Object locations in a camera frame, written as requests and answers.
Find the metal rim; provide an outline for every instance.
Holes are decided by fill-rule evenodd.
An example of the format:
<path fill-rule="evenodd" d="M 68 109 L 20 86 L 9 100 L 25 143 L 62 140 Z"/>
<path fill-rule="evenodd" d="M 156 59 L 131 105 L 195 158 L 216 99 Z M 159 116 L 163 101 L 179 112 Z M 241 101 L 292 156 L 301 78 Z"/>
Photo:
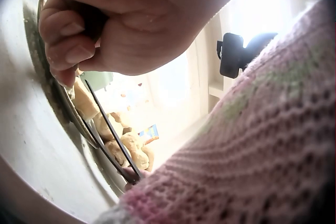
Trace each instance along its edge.
<path fill-rule="evenodd" d="M 40 13 L 41 9 L 44 6 L 44 0 L 39 0 L 38 3 L 38 9 L 37 9 L 37 25 L 39 25 L 39 19 L 40 19 Z M 47 62 L 45 54 L 43 55 L 43 59 Z M 61 86 L 57 80 L 53 78 L 54 84 L 57 88 L 57 91 L 61 97 L 63 108 L 66 110 L 66 113 L 69 116 L 70 121 L 75 125 L 75 127 L 79 130 L 79 132 L 82 134 L 82 136 L 85 138 L 85 140 L 95 149 L 98 148 L 97 144 L 95 143 L 94 139 L 92 138 L 90 132 L 85 127 L 85 124 L 83 122 L 83 119 L 78 114 L 75 106 L 73 105 L 66 89 Z"/>

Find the black clip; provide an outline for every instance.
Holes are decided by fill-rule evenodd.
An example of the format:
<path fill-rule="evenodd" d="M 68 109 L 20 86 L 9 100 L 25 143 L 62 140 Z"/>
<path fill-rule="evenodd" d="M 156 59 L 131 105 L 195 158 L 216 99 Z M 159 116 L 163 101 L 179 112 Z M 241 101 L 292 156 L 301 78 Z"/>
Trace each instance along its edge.
<path fill-rule="evenodd" d="M 223 41 L 217 41 L 217 56 L 221 60 L 220 74 L 232 79 L 237 78 L 239 69 L 244 71 L 276 35 L 277 33 L 258 34 L 244 48 L 241 36 L 225 33 Z"/>

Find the white surface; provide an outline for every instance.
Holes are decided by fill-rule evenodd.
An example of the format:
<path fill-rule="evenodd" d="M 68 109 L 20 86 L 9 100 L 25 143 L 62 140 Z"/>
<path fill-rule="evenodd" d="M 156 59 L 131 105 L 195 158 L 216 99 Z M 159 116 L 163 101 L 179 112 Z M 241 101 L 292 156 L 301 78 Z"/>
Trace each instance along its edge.
<path fill-rule="evenodd" d="M 0 199 L 28 223 L 76 223 L 54 205 L 91 222 L 118 199 L 77 130 L 68 129 L 70 139 L 59 123 L 35 73 L 23 6 L 35 13 L 38 0 L 0 2 Z"/>

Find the fingernail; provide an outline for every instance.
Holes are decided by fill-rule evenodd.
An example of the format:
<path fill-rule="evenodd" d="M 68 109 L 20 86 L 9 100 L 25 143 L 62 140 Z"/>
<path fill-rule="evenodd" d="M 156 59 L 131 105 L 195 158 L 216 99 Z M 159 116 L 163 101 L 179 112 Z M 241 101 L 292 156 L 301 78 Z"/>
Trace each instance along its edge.
<path fill-rule="evenodd" d="M 76 46 L 72 48 L 67 54 L 66 54 L 66 61 L 68 63 L 74 64 L 79 63 L 83 60 L 89 59 L 93 56 L 93 53 L 86 50 L 83 46 Z"/>
<path fill-rule="evenodd" d="M 71 36 L 71 35 L 74 35 L 74 34 L 78 34 L 78 33 L 82 32 L 84 30 L 85 30 L 85 28 L 80 26 L 79 24 L 71 23 L 71 24 L 68 24 L 67 26 L 63 27 L 60 30 L 60 34 L 62 36 Z"/>

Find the bread roll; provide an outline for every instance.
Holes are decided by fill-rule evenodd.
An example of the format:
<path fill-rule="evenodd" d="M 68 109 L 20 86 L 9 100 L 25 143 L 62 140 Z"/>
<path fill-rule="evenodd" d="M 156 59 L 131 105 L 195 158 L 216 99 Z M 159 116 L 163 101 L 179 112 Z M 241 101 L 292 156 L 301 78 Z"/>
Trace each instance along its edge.
<path fill-rule="evenodd" d="M 105 147 L 108 149 L 110 154 L 113 156 L 113 158 L 121 165 L 121 167 L 128 167 L 129 162 L 127 161 L 124 153 L 122 152 L 121 148 L 119 147 L 118 143 L 116 141 L 109 141 L 105 144 Z M 129 155 L 131 153 L 129 150 L 125 147 L 126 151 Z"/>
<path fill-rule="evenodd" d="M 115 130 L 115 132 L 120 138 L 123 135 L 123 130 L 124 130 L 123 126 L 120 123 L 116 122 L 113 116 L 111 116 L 110 114 L 107 114 L 106 116 L 108 120 L 110 121 L 113 129 Z M 95 123 L 96 129 L 99 135 L 101 136 L 101 138 L 103 139 L 103 141 L 115 140 L 112 132 L 110 131 L 101 113 L 97 114 L 93 118 L 93 122 Z"/>
<path fill-rule="evenodd" d="M 147 145 L 144 145 L 143 147 L 141 147 L 141 150 L 148 156 L 149 166 L 146 170 L 151 172 L 153 169 L 153 164 L 154 164 L 154 151 L 152 148 L 148 147 Z"/>
<path fill-rule="evenodd" d="M 75 90 L 75 98 L 72 102 L 83 120 L 88 122 L 99 113 L 99 108 L 92 94 L 79 77 L 75 78 L 73 88 Z"/>

